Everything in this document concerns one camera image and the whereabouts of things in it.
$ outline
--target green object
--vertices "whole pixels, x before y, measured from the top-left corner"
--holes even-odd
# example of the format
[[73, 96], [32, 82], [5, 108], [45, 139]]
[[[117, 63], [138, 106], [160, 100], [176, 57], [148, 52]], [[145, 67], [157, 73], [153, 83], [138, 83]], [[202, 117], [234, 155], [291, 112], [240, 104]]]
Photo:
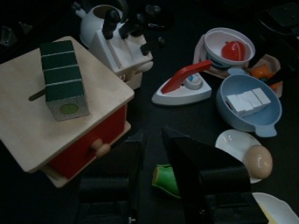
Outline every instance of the green object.
[[69, 40], [45, 43], [40, 45], [41, 56], [65, 52], [73, 52], [73, 46]]
[[45, 85], [57, 84], [65, 81], [81, 80], [80, 68], [77, 66], [52, 69], [42, 72]]
[[45, 102], [57, 121], [89, 114], [81, 81], [46, 86]]
[[60, 112], [61, 112], [64, 115], [74, 114], [77, 111], [78, 111], [78, 106], [77, 106], [76, 104], [73, 104], [73, 103], [64, 104], [64, 105], [61, 105], [61, 107], [60, 107]]
[[77, 60], [74, 52], [46, 55], [41, 57], [41, 70], [58, 69], [76, 66]]
[[45, 103], [57, 121], [89, 114], [80, 67], [69, 40], [41, 44]]
[[176, 180], [173, 176], [173, 168], [168, 164], [158, 164], [153, 169], [152, 187], [162, 190], [176, 199], [180, 198]]

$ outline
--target white toy iron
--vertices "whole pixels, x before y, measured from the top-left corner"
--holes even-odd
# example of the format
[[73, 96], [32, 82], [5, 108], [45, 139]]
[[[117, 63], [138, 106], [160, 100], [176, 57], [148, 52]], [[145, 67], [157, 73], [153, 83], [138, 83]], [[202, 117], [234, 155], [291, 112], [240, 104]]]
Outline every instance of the white toy iron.
[[158, 105], [178, 106], [208, 99], [210, 87], [198, 72], [209, 67], [210, 61], [204, 60], [181, 68], [157, 89], [152, 102]]

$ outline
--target blue bowl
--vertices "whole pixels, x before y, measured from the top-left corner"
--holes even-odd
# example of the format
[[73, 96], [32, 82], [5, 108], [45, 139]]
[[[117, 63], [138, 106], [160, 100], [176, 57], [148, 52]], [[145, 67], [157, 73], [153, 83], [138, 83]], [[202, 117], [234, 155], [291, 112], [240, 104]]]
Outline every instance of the blue bowl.
[[[273, 137], [276, 135], [275, 124], [281, 116], [281, 104], [273, 90], [241, 69], [230, 68], [228, 74], [216, 94], [216, 106], [222, 120], [236, 130], [255, 132], [259, 137]], [[240, 117], [225, 103], [225, 96], [238, 95], [255, 88], [264, 91], [271, 103], [255, 114]]]

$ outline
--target red drawer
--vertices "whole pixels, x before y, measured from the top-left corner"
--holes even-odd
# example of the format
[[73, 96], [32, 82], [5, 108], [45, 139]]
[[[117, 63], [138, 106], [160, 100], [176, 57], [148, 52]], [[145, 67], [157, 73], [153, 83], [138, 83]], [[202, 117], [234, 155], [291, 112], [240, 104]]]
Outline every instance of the red drawer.
[[94, 158], [89, 148], [94, 140], [101, 139], [110, 144], [124, 132], [126, 121], [126, 105], [124, 105], [57, 156], [49, 166], [66, 179], [70, 179], [86, 163]]

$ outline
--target green block stack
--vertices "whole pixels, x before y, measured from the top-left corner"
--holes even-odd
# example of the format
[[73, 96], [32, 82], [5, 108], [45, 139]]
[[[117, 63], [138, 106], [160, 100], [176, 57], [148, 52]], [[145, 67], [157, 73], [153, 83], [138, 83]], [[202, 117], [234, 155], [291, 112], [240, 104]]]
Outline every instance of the green block stack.
[[45, 103], [57, 121], [89, 114], [80, 67], [69, 40], [40, 45]]

